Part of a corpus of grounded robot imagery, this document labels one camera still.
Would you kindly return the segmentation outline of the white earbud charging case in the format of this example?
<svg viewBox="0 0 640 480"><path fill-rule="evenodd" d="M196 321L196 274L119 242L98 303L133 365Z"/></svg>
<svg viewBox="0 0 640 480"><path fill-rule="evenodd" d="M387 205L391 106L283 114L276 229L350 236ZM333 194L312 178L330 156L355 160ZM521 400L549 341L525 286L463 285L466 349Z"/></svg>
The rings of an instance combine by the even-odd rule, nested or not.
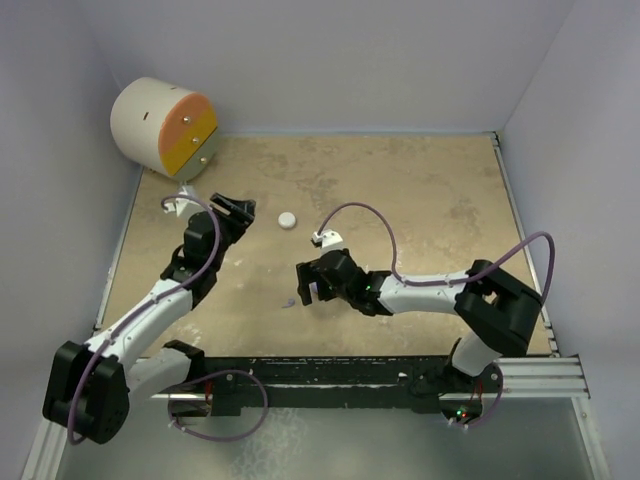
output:
<svg viewBox="0 0 640 480"><path fill-rule="evenodd" d="M296 226L297 218L292 212L285 211L278 216L277 223L280 228L290 230Z"/></svg>

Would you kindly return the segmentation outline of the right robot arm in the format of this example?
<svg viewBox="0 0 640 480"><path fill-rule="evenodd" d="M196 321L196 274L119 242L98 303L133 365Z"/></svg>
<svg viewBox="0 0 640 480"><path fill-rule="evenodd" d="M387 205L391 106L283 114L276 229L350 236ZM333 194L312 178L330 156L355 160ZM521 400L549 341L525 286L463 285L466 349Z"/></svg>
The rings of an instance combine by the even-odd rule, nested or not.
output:
<svg viewBox="0 0 640 480"><path fill-rule="evenodd" d="M315 285L319 300L339 298L365 316L427 312L462 319L470 332L444 369L456 391L469 390L493 361L525 356L542 309L540 294L488 260L466 271L399 280L387 270L365 271L348 249L339 249L297 264L296 275L305 306Z"/></svg>

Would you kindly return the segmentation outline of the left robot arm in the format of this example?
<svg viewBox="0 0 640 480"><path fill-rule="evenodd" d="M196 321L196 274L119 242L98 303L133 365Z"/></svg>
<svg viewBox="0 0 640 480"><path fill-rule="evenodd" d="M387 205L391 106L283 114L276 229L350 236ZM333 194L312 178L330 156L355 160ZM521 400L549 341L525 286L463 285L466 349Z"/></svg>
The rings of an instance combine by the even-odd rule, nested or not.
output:
<svg viewBox="0 0 640 480"><path fill-rule="evenodd" d="M180 341L153 358L140 356L209 294L226 251L251 226L255 209L253 200L213 195L189 218L183 243L137 306L85 343L68 341L56 351L43 415L65 427L69 444L110 441L132 404L157 393L194 392L239 376L237 369L207 372L203 352Z"/></svg>

